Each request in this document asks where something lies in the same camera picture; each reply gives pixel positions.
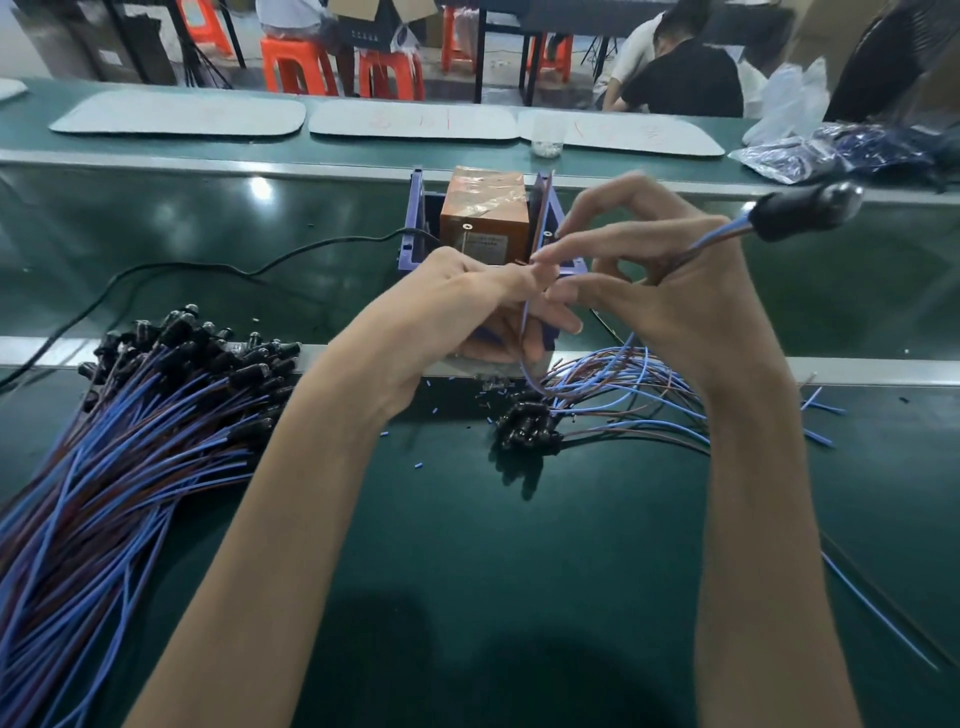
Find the white label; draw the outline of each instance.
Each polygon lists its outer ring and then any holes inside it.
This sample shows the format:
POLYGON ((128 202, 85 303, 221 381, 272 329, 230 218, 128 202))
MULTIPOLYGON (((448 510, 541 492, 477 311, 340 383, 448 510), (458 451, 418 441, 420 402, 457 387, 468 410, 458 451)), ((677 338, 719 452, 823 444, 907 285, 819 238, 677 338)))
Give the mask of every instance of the white label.
POLYGON ((120 54, 114 53, 113 51, 105 51, 103 48, 100 49, 100 59, 110 65, 123 65, 123 62, 120 60, 120 54))
POLYGON ((491 235, 488 232, 468 232, 464 239, 464 255, 487 265, 503 265, 507 257, 506 235, 491 235))

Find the black sleeve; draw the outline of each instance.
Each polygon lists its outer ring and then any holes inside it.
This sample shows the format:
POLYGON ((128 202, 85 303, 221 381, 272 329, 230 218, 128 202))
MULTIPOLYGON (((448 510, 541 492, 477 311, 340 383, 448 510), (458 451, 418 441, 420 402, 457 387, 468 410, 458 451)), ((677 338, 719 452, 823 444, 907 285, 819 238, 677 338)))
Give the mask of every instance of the black sleeve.
POLYGON ((630 81, 620 89, 620 98, 631 109, 636 109, 642 104, 649 104, 650 97, 653 95, 653 88, 658 83, 660 76, 659 59, 653 59, 647 63, 646 68, 637 73, 630 81))

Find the hand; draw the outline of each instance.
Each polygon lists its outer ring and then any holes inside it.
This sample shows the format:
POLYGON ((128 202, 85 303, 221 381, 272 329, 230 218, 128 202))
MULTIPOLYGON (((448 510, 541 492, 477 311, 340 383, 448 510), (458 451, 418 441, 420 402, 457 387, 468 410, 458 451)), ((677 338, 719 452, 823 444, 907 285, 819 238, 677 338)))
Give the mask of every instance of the hand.
POLYGON ((559 240, 533 259, 556 264, 592 257, 592 273, 558 280, 547 299, 620 317, 706 397, 734 381, 749 385, 756 376, 789 376, 739 239, 710 246, 671 270, 690 245, 727 222, 634 173, 582 192, 557 231, 559 240), (586 230, 594 217, 622 206, 637 219, 586 230), (660 284, 631 282, 619 260, 639 263, 660 284))
POLYGON ((362 378, 379 419, 405 409, 427 367, 450 353, 494 362, 527 361, 544 355, 540 321, 570 333, 583 328, 562 303, 543 291, 559 268, 536 265, 489 266, 444 246, 413 273, 386 291, 350 323, 320 360, 325 375, 362 378), (520 341, 522 307, 530 318, 520 341), (483 327, 499 341, 470 335, 483 327))

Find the forearm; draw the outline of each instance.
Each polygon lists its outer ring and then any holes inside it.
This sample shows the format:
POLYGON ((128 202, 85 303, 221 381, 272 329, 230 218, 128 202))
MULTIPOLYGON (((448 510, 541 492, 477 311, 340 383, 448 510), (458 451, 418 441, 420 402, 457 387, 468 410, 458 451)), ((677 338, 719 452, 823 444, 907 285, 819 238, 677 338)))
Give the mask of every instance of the forearm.
POLYGON ((378 430, 348 396, 304 376, 125 726, 290 724, 378 430))
POLYGON ((796 385, 784 366, 707 404, 701 724, 858 726, 820 561, 796 385))
POLYGON ((610 111, 616 100, 620 98, 620 88, 623 86, 617 79, 610 79, 607 84, 607 92, 603 97, 603 111, 610 111))

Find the white board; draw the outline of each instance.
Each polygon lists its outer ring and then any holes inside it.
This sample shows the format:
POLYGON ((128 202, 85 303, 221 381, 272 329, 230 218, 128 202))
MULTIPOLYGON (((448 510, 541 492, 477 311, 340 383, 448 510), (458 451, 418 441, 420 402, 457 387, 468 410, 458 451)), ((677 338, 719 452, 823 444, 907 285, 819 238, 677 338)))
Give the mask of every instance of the white board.
MULTIPOLYGON (((530 139, 534 117, 543 111, 520 114, 520 136, 530 139)), ((722 157, 724 148, 713 137, 687 121, 655 113, 590 113, 588 111, 547 111, 567 117, 564 145, 647 152, 685 157, 722 157)))
POLYGON ((516 139, 514 116, 501 107, 331 99, 310 116, 311 133, 403 139, 516 139))
POLYGON ((17 79, 0 79, 0 101, 19 96, 27 90, 27 85, 17 79))
POLYGON ((63 133, 144 133, 201 136, 283 136, 303 126, 306 107, 208 89, 169 93, 144 89, 104 91, 81 101, 50 125, 63 133))

